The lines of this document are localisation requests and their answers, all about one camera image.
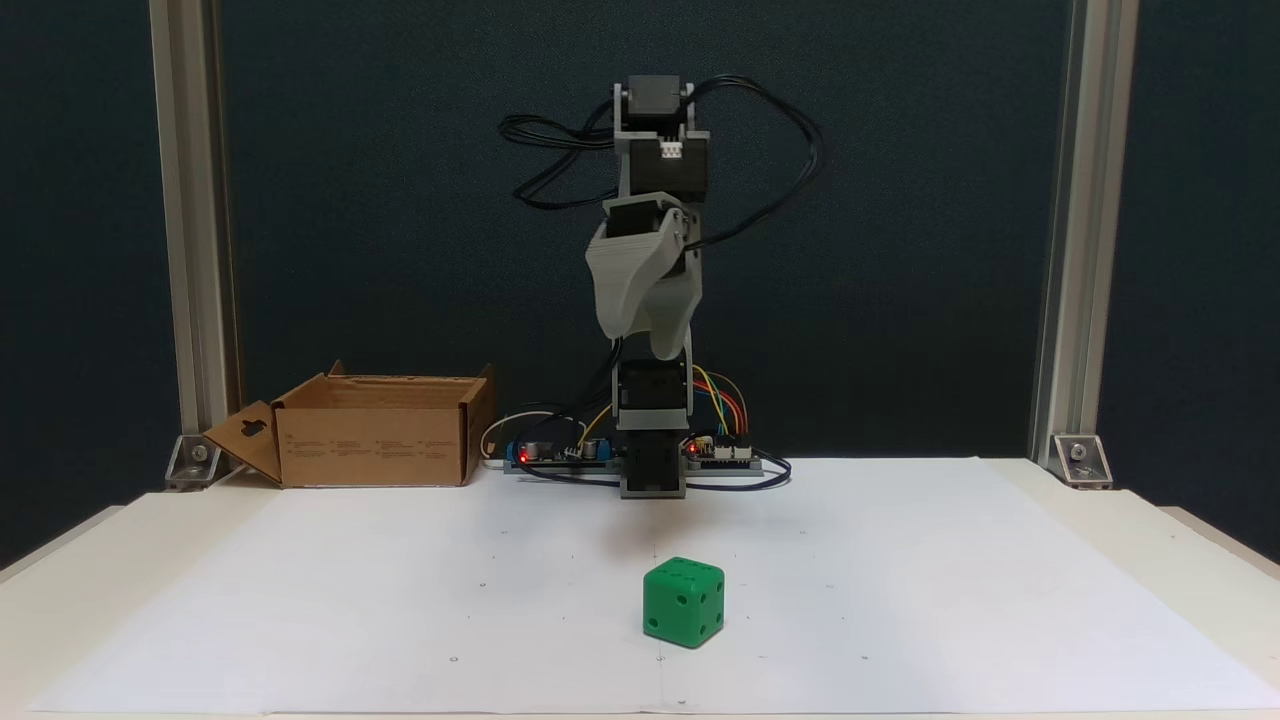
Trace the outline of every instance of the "robotic arm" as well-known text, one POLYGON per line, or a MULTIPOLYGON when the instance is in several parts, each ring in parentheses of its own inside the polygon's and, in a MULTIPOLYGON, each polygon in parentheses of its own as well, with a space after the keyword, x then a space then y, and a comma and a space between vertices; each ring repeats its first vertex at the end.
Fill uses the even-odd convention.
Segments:
POLYGON ((613 415, 627 448, 623 497, 685 495, 680 445, 692 415, 689 322, 703 297, 698 247, 710 140, 694 123, 692 90, 675 76, 613 86, 618 197, 603 204, 586 264, 600 329, 611 340, 648 332, 653 354, 613 372, 613 415))

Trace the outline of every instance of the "black wire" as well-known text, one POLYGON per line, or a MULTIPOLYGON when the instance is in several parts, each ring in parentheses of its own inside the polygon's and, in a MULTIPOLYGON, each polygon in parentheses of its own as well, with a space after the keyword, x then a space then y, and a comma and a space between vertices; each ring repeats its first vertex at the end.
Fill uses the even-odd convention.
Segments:
MULTIPOLYGON (((591 375, 591 379, 588 380, 586 387, 582 389, 582 393, 579 396, 577 401, 572 406, 568 407, 559 406, 559 411, 557 411, 554 415, 548 415, 543 418, 541 420, 525 428, 516 436, 516 439, 513 441, 516 443, 513 446, 515 452, 512 452, 512 457, 515 459, 512 464, 515 466, 520 468, 521 470, 529 473, 535 478, 541 478, 544 480, 556 480, 558 483, 570 483, 575 486, 618 487, 618 480, 596 480, 593 478, 575 478, 572 475, 559 475, 556 473, 544 473, 541 470, 535 470, 520 456, 520 447, 524 442, 525 436, 534 428, 538 428, 557 418, 572 418, 579 413, 581 413, 582 410, 586 410, 591 405, 599 405, 599 401, 596 401, 596 398, 599 397, 600 401, 603 401, 600 384, 605 379, 612 379, 613 366, 617 365, 618 360, 622 357, 622 346, 623 346, 622 338, 613 341, 613 345, 612 347, 609 347, 609 354, 605 356, 604 363, 600 364, 600 368, 596 369, 596 372, 591 375)), ((608 389, 605 392, 612 393, 612 389, 608 389)))
POLYGON ((753 492, 758 489, 776 488, 791 482, 791 462, 787 462, 786 460, 778 457, 777 455, 765 452, 759 447, 753 447, 751 452, 755 452, 760 457, 768 460, 769 462, 773 462, 778 468, 782 468, 782 471, 778 473, 777 475, 773 475, 772 478, 765 478, 758 483, 750 483, 746 486, 710 486, 705 483, 685 483, 685 487, 689 489, 710 489, 721 492, 753 492))
MULTIPOLYGON (((733 227, 721 231, 718 233, 709 234, 703 240, 690 243, 685 250, 696 250, 699 247, 708 247, 724 242, 726 240, 735 237, 748 228, 760 223, 783 205, 790 202, 805 186, 808 186, 818 174, 822 172, 826 164, 826 140, 822 136, 822 128, 818 123, 813 120, 809 115, 801 111, 795 105, 791 105, 786 100, 780 99, 768 90, 765 90, 760 83, 746 76, 739 74, 721 74, 694 86, 694 91, 685 97, 681 102, 681 111, 694 102, 699 97, 707 95, 708 92, 722 90, 722 88, 739 88, 748 92, 753 92, 773 105, 778 111, 781 111, 787 119, 790 119, 800 132, 804 135, 805 141, 809 145, 809 156, 805 160, 804 167, 800 169, 800 174, 796 177, 795 182, 786 192, 773 199, 765 206, 751 213, 741 222, 733 227)), ((595 205, 603 202, 611 197, 617 196, 617 188, 609 188, 602 191, 593 197, 584 197, 581 200, 566 200, 566 201, 548 201, 538 200, 535 196, 547 188, 548 184, 554 182, 557 178, 563 176, 572 165, 577 161, 579 156, 584 151, 607 150, 613 146, 613 128, 596 128, 595 123, 599 122, 609 110, 613 108, 613 101, 607 100, 602 102, 591 114, 588 117, 586 122, 582 124, 581 129, 568 128, 556 120, 544 118, 543 115, 534 114, 513 114, 506 115, 502 122, 498 123, 498 133, 509 142, 516 142, 520 145, 529 145, 534 147, 550 147, 564 150, 566 152, 561 155, 554 163, 547 169, 538 173, 532 178, 521 183, 511 193, 517 200, 529 205, 530 208, 536 208, 539 210, 564 210, 567 208, 581 208, 584 205, 595 205), (529 129, 527 126, 535 126, 541 128, 548 128, 548 132, 535 132, 529 129)))
POLYGON ((500 135, 508 142, 515 142, 517 145, 529 145, 532 147, 550 147, 564 150, 566 152, 559 156, 554 163, 552 163, 547 169, 538 173, 536 176, 522 182, 516 190, 511 191, 511 195, 529 205, 530 208, 536 208, 539 210, 564 210, 567 208, 581 208, 582 205, 595 205, 603 202, 611 197, 618 195, 618 188, 612 187, 609 190, 602 191, 593 197, 585 197, 581 200, 566 200, 566 201, 549 201, 549 200, 536 200, 535 196, 547 188, 556 178, 564 174, 573 163, 577 161, 579 156, 584 151, 596 151, 608 150, 613 147, 613 128, 598 128, 595 123, 600 122, 607 113, 613 109, 613 100, 607 100, 598 105, 591 114, 588 115, 586 122, 582 123, 582 129, 572 129, 557 123, 556 120, 544 118, 541 115, 532 114, 516 114, 506 115, 498 123, 498 135, 500 135), (541 126, 550 128, 564 137, 556 135, 548 135, 541 132, 534 132, 526 129, 525 126, 541 126))
MULTIPOLYGON (((512 411, 508 411, 506 415, 503 415, 503 418, 507 418, 509 415, 517 415, 518 413, 516 413, 515 410, 518 410, 520 407, 556 407, 556 409, 559 409, 559 407, 563 407, 563 405, 561 405, 558 402, 521 402, 520 405, 517 405, 516 407, 513 407, 512 411)), ((573 421, 572 427, 575 427, 575 428, 577 427, 577 423, 573 420, 573 418, 566 418, 566 416, 559 416, 559 415, 543 415, 543 418, 547 418, 548 420, 556 420, 556 419, 570 420, 570 421, 573 421)), ((521 420, 532 420, 532 416, 516 418, 516 419, 512 419, 512 420, 507 420, 506 423, 503 423, 502 425, 499 425, 498 428, 495 428, 490 433, 489 442, 493 443, 494 452, 497 452, 499 455, 506 455, 506 447, 507 447, 508 443, 502 442, 502 436, 503 436, 503 433, 509 432, 511 428, 515 424, 520 423, 521 420)), ((485 460, 494 460, 494 459, 498 457, 498 455, 489 455, 488 452, 484 451, 483 447, 480 448, 480 454, 484 455, 485 460)))
POLYGON ((822 172, 826 164, 826 140, 822 136, 822 128, 818 123, 813 120, 809 115, 804 114, 799 108, 791 105, 786 100, 780 99, 768 90, 760 86, 760 83, 746 76, 737 74, 723 74, 716 76, 694 86, 694 91, 681 102, 681 110, 684 110, 690 102, 694 102, 703 95, 712 92, 714 90, 721 90, 726 87, 736 87, 740 90, 746 90, 760 97, 763 97, 768 104, 773 105, 778 111, 787 117, 804 135, 805 141, 809 143, 809 158, 805 160, 804 167, 800 169, 800 174, 796 177, 791 187, 787 188, 781 196, 776 197, 764 208, 751 213, 745 219, 742 219, 736 225, 728 228, 727 231, 721 231, 713 233, 703 240, 685 246, 685 250, 696 250, 699 247, 708 247, 741 233, 742 231, 750 228, 751 225, 764 220, 780 208, 791 201, 806 184, 813 182, 818 173, 822 172))

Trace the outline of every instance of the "dark gray wall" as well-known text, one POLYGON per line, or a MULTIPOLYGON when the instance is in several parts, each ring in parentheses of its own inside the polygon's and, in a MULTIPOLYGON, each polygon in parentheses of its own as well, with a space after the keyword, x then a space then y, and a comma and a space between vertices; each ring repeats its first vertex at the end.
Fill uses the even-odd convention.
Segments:
POLYGON ((179 432, 148 28, 0 1, 0 566, 164 487, 179 432))
MULTIPOLYGON (((695 354, 787 454, 1023 455, 1066 8, 992 3, 227 0, 232 205, 251 397, 356 372, 499 365, 566 398, 603 356, 600 213, 508 192, 552 160, 509 111, 579 123, 630 73, 756 77, 826 128, 812 192, 708 251, 695 354)), ((710 228, 804 146, 763 104, 699 106, 710 228)), ((566 193, 594 192, 607 158, 566 193)))
POLYGON ((1123 487, 1280 559, 1280 4, 1143 0, 1100 432, 1123 487))

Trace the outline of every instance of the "green die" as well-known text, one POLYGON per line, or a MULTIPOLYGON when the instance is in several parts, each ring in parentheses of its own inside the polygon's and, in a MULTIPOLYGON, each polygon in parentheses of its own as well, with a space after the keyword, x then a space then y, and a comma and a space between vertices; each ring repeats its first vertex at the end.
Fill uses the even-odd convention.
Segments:
POLYGON ((724 571, 672 557, 644 575, 644 632, 698 647, 724 626, 724 571))

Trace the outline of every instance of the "white table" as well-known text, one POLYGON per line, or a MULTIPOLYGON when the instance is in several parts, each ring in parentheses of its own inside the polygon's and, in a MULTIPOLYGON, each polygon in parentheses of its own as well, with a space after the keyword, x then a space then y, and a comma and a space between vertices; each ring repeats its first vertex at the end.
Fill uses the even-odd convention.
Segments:
MULTIPOLYGON (((987 462, 1224 651, 1280 687, 1280 569, 1194 518, 1165 512, 1130 492, 1076 492, 1027 460, 987 462)), ((0 582, 0 717, 60 716, 24 707, 275 492, 237 477, 200 493, 147 495, 0 582)), ((1276 711, 1179 715, 1280 717, 1276 711)))

